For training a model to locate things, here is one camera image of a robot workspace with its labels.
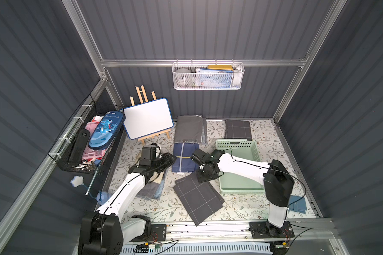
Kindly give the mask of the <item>navy blue striped pillowcase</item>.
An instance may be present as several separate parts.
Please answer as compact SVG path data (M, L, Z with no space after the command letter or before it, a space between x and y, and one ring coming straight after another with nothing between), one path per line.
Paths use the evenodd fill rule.
M199 148L197 143L175 143L173 155L176 161L172 166L172 172L179 174L195 172L198 166L191 160L191 156Z

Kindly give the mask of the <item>dark grey checked pillowcase front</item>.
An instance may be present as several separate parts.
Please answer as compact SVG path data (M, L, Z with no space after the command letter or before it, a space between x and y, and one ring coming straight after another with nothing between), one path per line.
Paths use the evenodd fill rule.
M224 199L209 182L199 182L195 173L175 181L176 195L195 226L223 208Z

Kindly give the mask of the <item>dark grey checked pillowcase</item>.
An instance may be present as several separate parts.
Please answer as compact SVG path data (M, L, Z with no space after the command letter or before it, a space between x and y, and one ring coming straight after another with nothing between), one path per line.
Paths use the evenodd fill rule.
M199 182L195 173L175 181L176 195L195 226L223 208L224 199L209 182Z
M225 139L252 140L251 126L249 121L225 120Z

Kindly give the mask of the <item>mint green plastic basket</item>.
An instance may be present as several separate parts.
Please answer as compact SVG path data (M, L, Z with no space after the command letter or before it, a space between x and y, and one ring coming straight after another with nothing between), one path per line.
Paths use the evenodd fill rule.
M264 187L258 181L241 176L240 172L247 170L259 170L254 167L255 162L261 158L256 142L246 139L219 139L216 141L216 149L224 151L226 158L232 164L228 166L231 172L226 172L219 178L220 193L222 195L238 194L264 194Z

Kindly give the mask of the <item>dark grey checked pillowcase back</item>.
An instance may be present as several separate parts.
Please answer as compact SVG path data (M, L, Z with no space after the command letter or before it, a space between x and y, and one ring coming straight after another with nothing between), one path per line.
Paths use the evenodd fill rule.
M249 121L225 120L225 139L252 140L251 126Z

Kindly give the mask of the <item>beige and grey pillowcase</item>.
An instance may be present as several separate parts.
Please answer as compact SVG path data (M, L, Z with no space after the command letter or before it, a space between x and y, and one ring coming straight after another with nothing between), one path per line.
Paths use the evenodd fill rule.
M163 187L167 175L167 170L164 170L156 180L151 183L146 184L137 194L137 198L144 200L159 200L163 192Z

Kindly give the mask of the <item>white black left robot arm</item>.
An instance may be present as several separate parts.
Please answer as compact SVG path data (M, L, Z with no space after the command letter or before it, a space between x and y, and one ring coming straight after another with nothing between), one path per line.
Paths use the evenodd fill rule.
M143 147L140 159L128 170L123 184L96 211L82 218L78 254L118 255L134 239L148 242L153 236L149 217L135 215L125 223L121 221L136 195L176 159L171 153L162 153L155 143Z

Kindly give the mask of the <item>plain grey folded pillowcase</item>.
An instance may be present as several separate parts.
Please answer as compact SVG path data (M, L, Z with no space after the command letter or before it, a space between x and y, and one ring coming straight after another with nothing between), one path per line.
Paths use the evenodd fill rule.
M206 118L201 115L180 115L177 118L174 143L207 143Z

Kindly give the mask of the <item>blue packet in mesh basket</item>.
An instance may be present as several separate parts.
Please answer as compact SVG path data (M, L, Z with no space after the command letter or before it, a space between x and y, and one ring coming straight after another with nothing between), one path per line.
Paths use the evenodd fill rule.
M196 85L203 88L228 89L234 72L225 70L196 69Z

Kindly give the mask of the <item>floral table mat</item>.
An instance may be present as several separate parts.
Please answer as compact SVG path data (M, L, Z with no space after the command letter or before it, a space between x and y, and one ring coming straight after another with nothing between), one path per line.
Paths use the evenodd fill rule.
M250 126L260 160L262 162L279 160L290 174L294 174L295 171L283 143L274 128L274 122L272 120L252 120ZM207 143L202 144L200 148L210 153L216 148L216 141L224 138L226 124L224 120L208 120L206 128ZM109 193L114 193L120 187L128 169L134 165L141 152L141 141L130 140L126 135L123 137L123 148L118 153L118 164L108 187ZM172 173L171 169L168 169L160 199L135 198L126 210L123 219L127 220L133 215L146 215L153 222L189 222L191 218L173 190L175 181L182 177L182 174ZM260 220L268 217L269 203L264 194L224 194L222 197L224 199L223 207L208 218L210 221Z

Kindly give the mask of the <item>blue shark pencil case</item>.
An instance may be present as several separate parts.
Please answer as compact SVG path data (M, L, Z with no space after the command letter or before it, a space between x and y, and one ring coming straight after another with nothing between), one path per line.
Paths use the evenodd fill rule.
M107 112L89 138L88 147L92 150L107 149L120 131L125 119L123 109Z

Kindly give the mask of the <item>light blue round object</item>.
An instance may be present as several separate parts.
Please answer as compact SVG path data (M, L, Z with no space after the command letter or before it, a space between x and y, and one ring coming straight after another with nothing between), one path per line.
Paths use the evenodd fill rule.
M111 195L108 192L100 191L96 196L96 200L100 205L104 205L110 197Z

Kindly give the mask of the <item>white flower-shaped hook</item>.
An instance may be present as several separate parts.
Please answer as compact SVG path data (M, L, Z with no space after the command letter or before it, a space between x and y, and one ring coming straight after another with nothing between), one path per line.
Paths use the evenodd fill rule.
M70 181L70 184L76 188L78 186L84 185L84 178L82 176L74 176L73 179Z

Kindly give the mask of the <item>white tape roll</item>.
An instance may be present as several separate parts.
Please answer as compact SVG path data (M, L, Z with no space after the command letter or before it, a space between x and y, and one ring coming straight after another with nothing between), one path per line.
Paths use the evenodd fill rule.
M187 87L191 84L192 72L186 68L177 69L173 73L174 83L177 87Z

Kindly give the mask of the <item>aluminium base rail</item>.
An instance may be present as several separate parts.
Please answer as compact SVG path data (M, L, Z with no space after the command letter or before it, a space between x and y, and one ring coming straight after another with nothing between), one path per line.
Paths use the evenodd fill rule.
M313 238L333 238L338 235L334 223L329 218L288 219L295 237L311 235ZM147 223L146 237L149 238L152 224L167 224L166 240L214 240L214 239L253 239L249 231L249 223L257 221L209 221L195 226L193 222Z

